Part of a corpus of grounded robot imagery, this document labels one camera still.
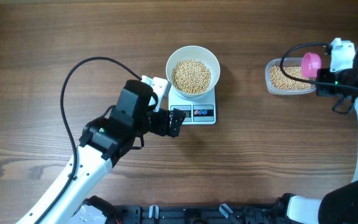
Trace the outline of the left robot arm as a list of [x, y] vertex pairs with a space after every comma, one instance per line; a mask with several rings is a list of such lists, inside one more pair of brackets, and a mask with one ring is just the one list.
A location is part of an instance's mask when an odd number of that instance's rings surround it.
[[127, 81], [117, 104], [84, 127], [64, 170], [19, 223], [118, 223], [114, 206], [88, 194], [136, 148], [136, 138], [147, 132], [178, 136], [184, 112], [160, 108], [170, 87], [162, 78]]

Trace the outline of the pink plastic scoop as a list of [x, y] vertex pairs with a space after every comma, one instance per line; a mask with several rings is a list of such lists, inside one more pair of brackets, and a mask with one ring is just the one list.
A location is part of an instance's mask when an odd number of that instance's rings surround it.
[[304, 78], [316, 78], [321, 69], [322, 61], [318, 54], [308, 52], [301, 61], [301, 74]]

